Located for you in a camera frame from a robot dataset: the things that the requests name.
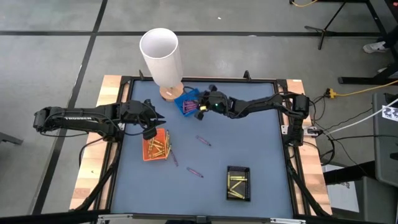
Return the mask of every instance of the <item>blue container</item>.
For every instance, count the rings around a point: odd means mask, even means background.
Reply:
[[[197,109],[193,110],[193,111],[189,111],[188,113],[184,113],[183,112],[183,102],[186,100],[197,100],[198,98],[196,97],[199,94],[199,90],[193,89],[191,91],[189,91],[186,94],[182,94],[180,97],[178,97],[177,99],[174,100],[175,105],[178,107],[178,109],[180,110],[181,114],[184,116],[190,116],[191,114],[194,114]]]

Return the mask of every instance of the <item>gray floor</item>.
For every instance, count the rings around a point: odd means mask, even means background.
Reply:
[[[396,25],[384,1],[372,0],[386,29]],[[0,0],[0,30],[92,30],[100,0]],[[323,27],[339,4],[315,3],[305,8],[288,0],[250,1],[109,1],[100,30],[231,30],[305,32],[304,25]],[[377,31],[363,4],[347,4],[330,27],[341,32]],[[311,98],[326,88],[338,93],[368,86],[339,85],[337,77],[371,77],[392,62],[390,54],[364,53],[374,39],[332,38],[317,50],[318,39],[303,37],[180,37],[185,76],[302,79]],[[0,36],[0,131],[24,139],[22,146],[0,144],[0,216],[28,213],[53,139],[31,127],[33,113],[45,106],[65,106],[78,74],[88,37]],[[103,75],[137,75],[147,67],[138,49],[139,37],[98,37],[76,107],[96,103]],[[379,90],[395,92],[396,87]],[[371,93],[326,101],[319,122],[330,126],[371,106]],[[322,103],[317,109],[322,110]],[[372,133],[371,121],[335,135]],[[85,138],[65,141],[44,212],[68,209],[78,172],[78,150]],[[326,139],[317,143],[330,149]],[[371,139],[343,144],[356,162],[373,159]],[[340,146],[336,162],[353,164]]]

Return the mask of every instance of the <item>yellow cable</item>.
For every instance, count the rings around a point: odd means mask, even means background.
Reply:
[[[305,4],[305,5],[299,5],[299,4],[296,4],[296,3],[294,3],[294,2],[292,2],[292,4],[295,5],[295,6],[297,6],[297,7],[305,7],[305,6],[311,5],[312,3],[315,3],[315,2],[317,2],[317,1],[318,1],[318,0],[314,0],[314,1],[310,2],[310,3],[308,3],[308,4]]]
[[[330,89],[330,98],[333,99],[335,96],[351,96],[351,95],[355,95],[355,94],[359,94],[359,93],[364,93],[366,91],[375,90],[375,89],[378,89],[378,88],[383,88],[383,87],[392,85],[392,84],[397,83],[397,82],[398,82],[398,80],[390,82],[390,83],[385,84],[385,85],[381,85],[381,86],[377,86],[377,87],[373,87],[373,88],[368,88],[368,89],[365,89],[365,90],[356,91],[356,92],[352,92],[352,93],[346,93],[346,94],[338,94],[338,93],[334,92],[332,89]]]

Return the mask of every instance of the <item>orange tray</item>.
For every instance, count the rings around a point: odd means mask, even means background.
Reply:
[[[164,128],[157,128],[156,133],[156,136],[152,139],[142,139],[142,158],[144,161],[167,159],[169,156],[170,141],[166,142],[168,133],[166,133]]]

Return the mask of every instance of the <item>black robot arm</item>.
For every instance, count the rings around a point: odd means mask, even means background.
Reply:
[[[123,134],[128,134],[121,130],[119,123],[140,124],[144,139],[150,139],[156,135],[155,127],[165,123],[159,118],[164,117],[156,113],[150,100],[143,103],[130,100],[96,108],[46,107],[35,113],[33,127],[40,133],[59,128],[95,132],[104,137],[104,141],[118,142]]]
[[[243,118],[250,113],[279,110],[288,117],[293,118],[293,123],[289,125],[286,143],[291,146],[303,145],[303,120],[307,118],[310,107],[310,99],[305,95],[296,93],[281,94],[275,93],[272,96],[260,98],[258,100],[244,101],[227,96],[217,91],[214,85],[209,86],[210,91],[201,92],[199,98],[198,109],[195,117],[203,119],[204,112],[209,110],[223,114],[231,119]],[[283,105],[285,100],[292,100],[292,108]]]

